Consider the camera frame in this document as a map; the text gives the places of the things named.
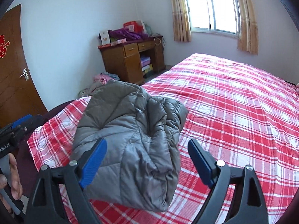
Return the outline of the person's left hand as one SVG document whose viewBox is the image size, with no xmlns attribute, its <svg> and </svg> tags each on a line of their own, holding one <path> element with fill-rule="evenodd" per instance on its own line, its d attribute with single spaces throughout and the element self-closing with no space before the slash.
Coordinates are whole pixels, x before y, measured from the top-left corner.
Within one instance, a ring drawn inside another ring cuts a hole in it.
<svg viewBox="0 0 299 224">
<path fill-rule="evenodd" d="M 17 162 L 12 153 L 9 153 L 9 163 L 10 163 L 10 171 L 11 171 L 11 193 L 14 199 L 20 200 L 23 194 L 23 187 L 20 183 L 20 177 L 17 169 Z M 4 175 L 1 175 L 1 189 L 3 189 L 7 185 L 7 178 Z M 7 211 L 12 214 L 14 211 L 11 206 L 7 203 L 7 201 L 1 195 L 1 201 L 4 204 L 4 207 Z"/>
</svg>

